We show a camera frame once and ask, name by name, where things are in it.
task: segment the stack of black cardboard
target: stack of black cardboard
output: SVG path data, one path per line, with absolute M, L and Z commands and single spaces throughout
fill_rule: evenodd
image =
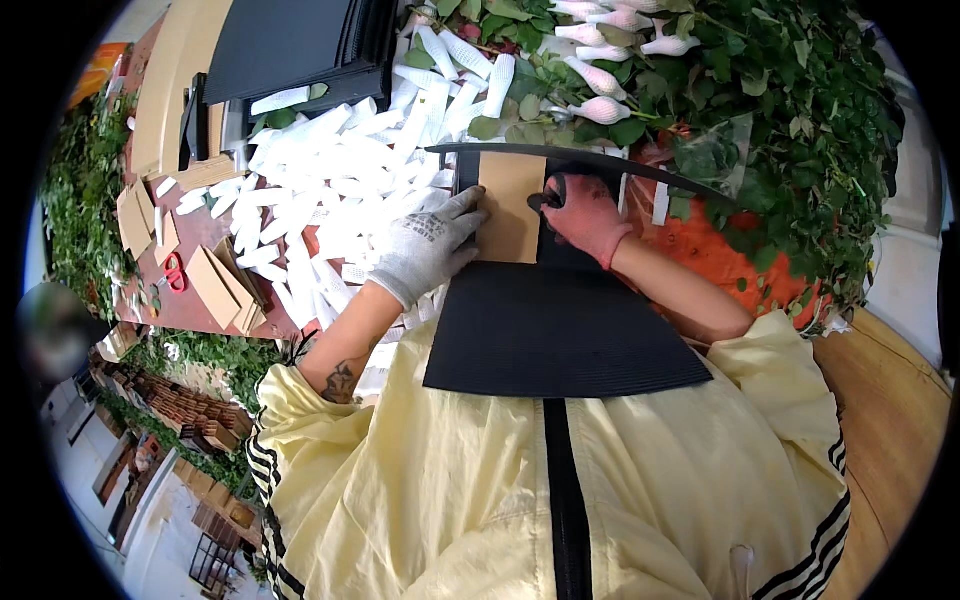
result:
M 204 99 L 255 102 L 284 89 L 326 84 L 325 96 L 297 110 L 314 116 L 368 97 L 384 103 L 395 14 L 396 0 L 234 0 Z
M 623 170 L 598 166 L 587 151 L 543 158 L 536 155 L 556 149 L 513 148 L 534 156 L 469 148 L 458 154 L 456 191 L 485 185 L 479 207 L 491 216 L 476 233 L 478 259 L 450 281 L 423 386 L 480 396 L 607 398 L 710 381 L 707 367 L 646 298 L 558 239 L 527 204 L 556 173 L 599 177 L 615 202 Z M 491 155 L 502 160 L 487 162 Z M 531 237 L 532 245 L 517 242 Z

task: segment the forearm tattoo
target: forearm tattoo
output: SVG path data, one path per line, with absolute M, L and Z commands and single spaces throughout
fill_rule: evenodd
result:
M 320 397 L 328 402 L 349 404 L 350 401 L 353 400 L 353 390 L 356 389 L 357 383 L 360 381 L 360 376 L 363 374 L 367 358 L 371 355 L 373 349 L 376 348 L 376 343 L 380 341 L 381 337 L 382 336 L 374 337 L 370 341 L 370 348 L 360 356 L 340 361 L 340 363 L 333 368 L 333 372 L 326 378 L 326 389 L 320 393 Z

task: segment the jacket zipper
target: jacket zipper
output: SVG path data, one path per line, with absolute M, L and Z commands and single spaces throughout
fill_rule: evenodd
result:
M 565 400 L 545 399 L 543 421 L 557 598 L 589 600 L 593 597 L 593 585 L 587 506 L 573 461 Z

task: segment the glove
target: glove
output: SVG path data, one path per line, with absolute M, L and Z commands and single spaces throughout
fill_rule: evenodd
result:
M 535 210 L 539 208 L 554 231 L 574 248 L 593 256 L 608 271 L 620 240 L 634 230 L 634 226 L 623 222 L 610 188 L 594 176 L 558 173 L 547 180 L 543 196 L 546 202 L 534 202 L 540 198 L 537 194 L 528 203 Z
M 403 304 L 404 312 L 409 311 L 420 296 L 457 275 L 480 253 L 476 245 L 464 242 L 489 216 L 484 210 L 468 212 L 486 191 L 474 185 L 390 223 L 384 239 L 377 240 L 377 249 L 383 247 L 380 262 L 367 279 L 390 292 Z

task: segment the scissors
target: scissors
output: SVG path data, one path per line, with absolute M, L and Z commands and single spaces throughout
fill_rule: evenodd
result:
M 170 252 L 163 261 L 163 277 L 156 283 L 156 287 L 167 283 L 174 294 L 182 294 L 186 290 L 186 275 L 183 274 L 183 261 L 176 252 Z

